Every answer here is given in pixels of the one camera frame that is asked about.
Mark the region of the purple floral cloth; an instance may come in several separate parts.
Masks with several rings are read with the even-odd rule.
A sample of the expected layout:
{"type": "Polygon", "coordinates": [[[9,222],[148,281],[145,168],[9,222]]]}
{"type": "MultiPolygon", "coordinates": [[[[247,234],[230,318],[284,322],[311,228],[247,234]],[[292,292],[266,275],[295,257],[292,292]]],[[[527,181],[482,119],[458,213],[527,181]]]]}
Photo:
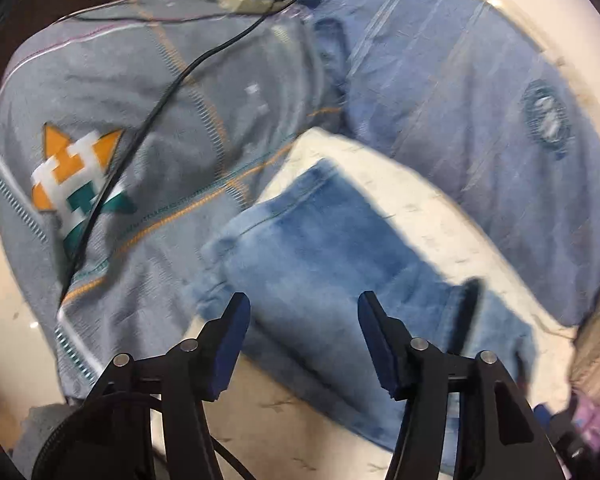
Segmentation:
{"type": "Polygon", "coordinates": [[[597,454],[600,452],[600,404],[578,390],[573,390],[570,401],[573,426],[583,441],[597,454]]]}

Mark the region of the blue denim jeans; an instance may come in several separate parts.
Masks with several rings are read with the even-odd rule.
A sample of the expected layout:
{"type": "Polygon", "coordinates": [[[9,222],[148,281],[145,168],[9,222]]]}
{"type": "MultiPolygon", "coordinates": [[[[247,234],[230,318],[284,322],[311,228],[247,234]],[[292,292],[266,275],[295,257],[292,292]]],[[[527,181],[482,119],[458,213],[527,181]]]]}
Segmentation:
{"type": "Polygon", "coordinates": [[[532,375],[531,327],[484,281],[446,282],[328,160],[230,220],[204,246],[202,261],[189,287],[195,311],[217,318],[236,292],[247,295],[246,356],[382,448],[396,445],[404,407],[376,376],[358,324],[363,292],[444,352],[491,350],[513,378],[532,375]]]}

